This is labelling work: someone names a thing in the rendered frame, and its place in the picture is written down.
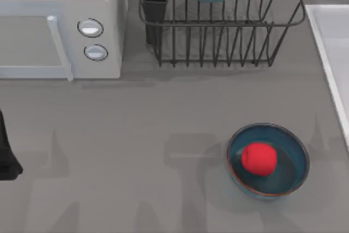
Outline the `large microwave knob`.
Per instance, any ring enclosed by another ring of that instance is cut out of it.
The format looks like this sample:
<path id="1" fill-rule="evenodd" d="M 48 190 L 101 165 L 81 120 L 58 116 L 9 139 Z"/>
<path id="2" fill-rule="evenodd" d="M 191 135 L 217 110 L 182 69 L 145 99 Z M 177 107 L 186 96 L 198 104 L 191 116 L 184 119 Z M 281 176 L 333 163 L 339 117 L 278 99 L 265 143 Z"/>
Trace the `large microwave knob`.
<path id="1" fill-rule="evenodd" d="M 77 23 L 78 31 L 87 38 L 97 38 L 104 32 L 104 27 L 101 22 L 96 19 L 88 18 Z"/>

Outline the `blue bowl with red rim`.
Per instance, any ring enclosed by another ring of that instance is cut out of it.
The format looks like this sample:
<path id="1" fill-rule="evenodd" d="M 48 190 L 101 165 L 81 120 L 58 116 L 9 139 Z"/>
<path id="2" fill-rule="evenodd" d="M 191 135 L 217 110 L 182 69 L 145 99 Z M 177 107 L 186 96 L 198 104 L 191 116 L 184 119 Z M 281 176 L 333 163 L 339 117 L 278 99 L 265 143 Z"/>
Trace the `blue bowl with red rim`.
<path id="1" fill-rule="evenodd" d="M 253 142 L 270 144 L 276 151 L 277 164 L 269 176 L 253 175 L 242 165 L 242 153 Z M 252 123 L 238 129 L 227 144 L 225 160 L 237 187 L 262 200 L 274 200 L 295 192 L 306 181 L 310 169 L 309 154 L 300 139 L 273 123 Z"/>

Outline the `small microwave knob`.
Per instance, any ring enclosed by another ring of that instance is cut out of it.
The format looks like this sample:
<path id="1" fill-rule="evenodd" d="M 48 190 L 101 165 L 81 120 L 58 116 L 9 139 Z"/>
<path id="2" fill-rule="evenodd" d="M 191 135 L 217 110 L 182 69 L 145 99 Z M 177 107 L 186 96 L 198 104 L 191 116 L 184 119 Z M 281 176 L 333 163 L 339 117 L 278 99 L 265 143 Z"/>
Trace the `small microwave knob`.
<path id="1" fill-rule="evenodd" d="M 109 52 L 104 46 L 95 44 L 86 46 L 84 48 L 84 54 L 91 61 L 99 62 L 105 60 L 108 57 Z"/>

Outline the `pale microwave oven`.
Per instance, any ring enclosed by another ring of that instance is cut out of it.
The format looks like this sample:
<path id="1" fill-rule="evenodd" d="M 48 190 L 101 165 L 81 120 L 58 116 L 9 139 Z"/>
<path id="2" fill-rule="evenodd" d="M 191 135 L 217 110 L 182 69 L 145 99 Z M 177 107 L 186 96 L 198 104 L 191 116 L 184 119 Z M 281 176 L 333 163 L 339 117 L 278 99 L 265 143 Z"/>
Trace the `pale microwave oven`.
<path id="1" fill-rule="evenodd" d="M 75 79 L 117 79 L 121 74 L 127 23 L 128 0 L 0 0 L 0 16 L 54 15 L 59 19 L 64 47 Z M 96 19 L 104 32 L 97 38 L 84 37 L 79 21 Z M 103 61 L 91 61 L 84 48 L 102 45 L 108 52 Z"/>

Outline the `microwave door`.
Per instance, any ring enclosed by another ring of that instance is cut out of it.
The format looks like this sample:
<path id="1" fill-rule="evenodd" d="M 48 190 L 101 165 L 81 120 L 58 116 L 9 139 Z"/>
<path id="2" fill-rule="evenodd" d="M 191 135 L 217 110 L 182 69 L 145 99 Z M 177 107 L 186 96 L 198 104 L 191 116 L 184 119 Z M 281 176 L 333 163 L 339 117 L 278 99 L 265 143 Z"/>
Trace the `microwave door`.
<path id="1" fill-rule="evenodd" d="M 48 16 L 0 16 L 0 79 L 67 79 Z M 64 44 L 59 19 L 58 27 Z"/>

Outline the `red apple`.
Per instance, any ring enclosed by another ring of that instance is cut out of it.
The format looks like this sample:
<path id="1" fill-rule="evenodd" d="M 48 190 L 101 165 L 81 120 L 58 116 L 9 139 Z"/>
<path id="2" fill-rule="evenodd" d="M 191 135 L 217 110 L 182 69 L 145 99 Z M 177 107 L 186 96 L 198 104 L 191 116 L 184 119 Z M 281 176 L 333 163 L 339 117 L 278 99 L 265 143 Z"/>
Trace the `red apple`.
<path id="1" fill-rule="evenodd" d="M 276 150 L 264 142 L 249 143 L 242 151 L 241 164 L 249 173 L 256 176 L 271 175 L 277 165 Z"/>

